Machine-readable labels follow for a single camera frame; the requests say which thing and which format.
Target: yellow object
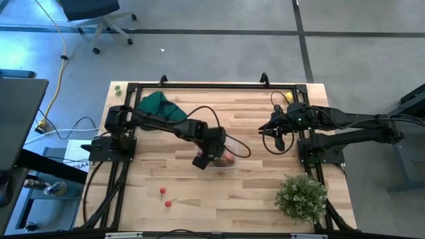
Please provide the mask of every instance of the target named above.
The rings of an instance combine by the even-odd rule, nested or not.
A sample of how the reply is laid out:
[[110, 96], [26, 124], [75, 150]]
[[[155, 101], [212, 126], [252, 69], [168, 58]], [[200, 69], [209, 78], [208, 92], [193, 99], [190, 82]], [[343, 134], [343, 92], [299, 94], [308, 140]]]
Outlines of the yellow object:
[[290, 103], [294, 102], [294, 97], [292, 96], [291, 92], [286, 93], [285, 96]]
[[[46, 12], [46, 10], [43, 8], [43, 6], [37, 1], [37, 4], [41, 7], [41, 9], [44, 11], [44, 13], [46, 13], [47, 17], [49, 17], [49, 19], [52, 21], [52, 23], [54, 24], [54, 26], [56, 27], [56, 30], [58, 31], [58, 33], [60, 34], [60, 37], [62, 37], [62, 43], [64, 44], [64, 53], [62, 54], [63, 56], [66, 56], [66, 44], [65, 44], [65, 39], [64, 36], [62, 35], [58, 25], [56, 25], [56, 23], [53, 21], [53, 19], [50, 17], [50, 15]], [[62, 73], [64, 72], [64, 67], [65, 67], [65, 59], [62, 59], [62, 64], [60, 65], [60, 70], [59, 70], [59, 77], [58, 77], [58, 86], [56, 87], [56, 91], [54, 92], [54, 96], [52, 98], [52, 100], [48, 103], [47, 109], [44, 112], [45, 116], [47, 117], [48, 112], [50, 111], [50, 108], [53, 105], [53, 102], [56, 100], [56, 97], [58, 96], [59, 90], [60, 90], [60, 83], [62, 82]], [[46, 126], [46, 118], [44, 117], [40, 122], [39, 122], [39, 127], [44, 128]]]

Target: wooden table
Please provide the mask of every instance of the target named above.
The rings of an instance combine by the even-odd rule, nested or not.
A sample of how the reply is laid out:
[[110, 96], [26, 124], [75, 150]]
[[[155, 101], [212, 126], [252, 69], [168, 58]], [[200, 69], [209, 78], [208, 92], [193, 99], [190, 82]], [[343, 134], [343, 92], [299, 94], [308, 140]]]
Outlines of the wooden table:
[[[127, 84], [111, 82], [99, 133], [105, 130], [103, 125], [108, 108], [124, 104], [125, 94], [116, 96], [114, 87], [120, 86], [126, 92]], [[307, 89], [311, 105], [328, 106], [323, 84], [307, 84]], [[212, 107], [227, 133], [249, 145], [252, 156], [239, 160], [235, 169], [202, 171], [192, 165], [197, 152], [195, 144], [177, 139], [170, 133], [137, 129], [136, 155], [127, 178], [121, 231], [169, 231], [176, 228], [221, 232], [313, 231], [309, 224], [295, 225], [273, 205], [285, 175], [304, 173], [296, 144], [285, 155], [272, 155], [264, 149], [258, 134], [258, 127], [270, 119], [273, 110], [270, 94], [274, 90], [146, 88], [142, 97], [157, 90], [164, 92], [168, 100], [185, 112], [203, 105]], [[281, 95], [274, 94], [274, 102], [286, 108]], [[191, 117], [206, 121], [210, 126], [216, 125], [213, 114], [208, 110], [197, 111]], [[290, 135], [285, 136], [286, 145], [289, 145], [290, 139]], [[274, 149], [272, 138], [266, 143]], [[88, 191], [88, 216], [105, 197], [110, 167], [111, 163], [104, 163], [94, 176]], [[344, 174], [334, 165], [323, 165], [323, 174], [329, 200], [346, 222], [355, 228]], [[161, 187], [167, 189], [162, 201]], [[173, 199], [170, 208], [164, 206], [166, 200]], [[114, 205], [115, 202], [112, 203], [108, 225], [112, 221]], [[81, 224], [82, 206], [76, 226]]]

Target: gray floor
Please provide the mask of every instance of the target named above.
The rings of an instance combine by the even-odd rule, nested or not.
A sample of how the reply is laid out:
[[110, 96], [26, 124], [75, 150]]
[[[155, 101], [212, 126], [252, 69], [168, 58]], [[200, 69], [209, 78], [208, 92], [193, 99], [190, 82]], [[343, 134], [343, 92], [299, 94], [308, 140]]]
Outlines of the gray floor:
[[[10, 0], [0, 26], [51, 26], [36, 5]], [[53, 0], [41, 1], [61, 25], [67, 23]], [[294, 31], [292, 2], [277, 0], [127, 0], [137, 23], [129, 29], [233, 29]], [[20, 7], [34, 13], [20, 15]], [[307, 31], [424, 32], [425, 2], [402, 0], [299, 0]], [[112, 80], [256, 82], [267, 72], [273, 82], [306, 82], [298, 37], [241, 35], [132, 35], [128, 46], [118, 35], [102, 35], [101, 54], [92, 54], [90, 40], [65, 34], [70, 57], [62, 88], [49, 118], [68, 128], [82, 116], [99, 124]], [[385, 114], [398, 99], [424, 83], [424, 38], [307, 37], [314, 82], [324, 83], [329, 103], [345, 112]], [[41, 109], [56, 87], [62, 43], [56, 33], [0, 32], [0, 67], [34, 70], [50, 80]], [[80, 128], [88, 128], [88, 122]], [[75, 133], [90, 139], [93, 133]], [[31, 132], [29, 138], [37, 134]], [[41, 153], [45, 146], [64, 147], [52, 135], [27, 146]], [[389, 196], [401, 183], [389, 145], [360, 143], [345, 150], [348, 185], [359, 229], [425, 237], [425, 191]]]

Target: black desk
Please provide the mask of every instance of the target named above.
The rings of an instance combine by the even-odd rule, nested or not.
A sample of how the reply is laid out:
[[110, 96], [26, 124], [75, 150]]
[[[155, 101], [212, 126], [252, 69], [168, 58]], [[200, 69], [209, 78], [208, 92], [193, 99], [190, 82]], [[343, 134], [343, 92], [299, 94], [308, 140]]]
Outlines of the black desk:
[[30, 70], [7, 70], [0, 69], [0, 78], [15, 77], [15, 78], [34, 78], [35, 73]]
[[22, 149], [47, 80], [0, 78], [0, 173], [11, 176], [12, 201], [0, 208], [0, 235], [9, 222], [29, 169], [84, 184], [87, 173]]

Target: green plant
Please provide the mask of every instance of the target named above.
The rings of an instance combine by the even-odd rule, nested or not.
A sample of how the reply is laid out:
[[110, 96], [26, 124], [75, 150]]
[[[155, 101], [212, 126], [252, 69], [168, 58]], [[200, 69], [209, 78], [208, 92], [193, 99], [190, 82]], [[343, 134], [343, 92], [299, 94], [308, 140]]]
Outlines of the green plant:
[[274, 205], [295, 223], [315, 224], [325, 214], [327, 190], [307, 173], [286, 176], [281, 186]]

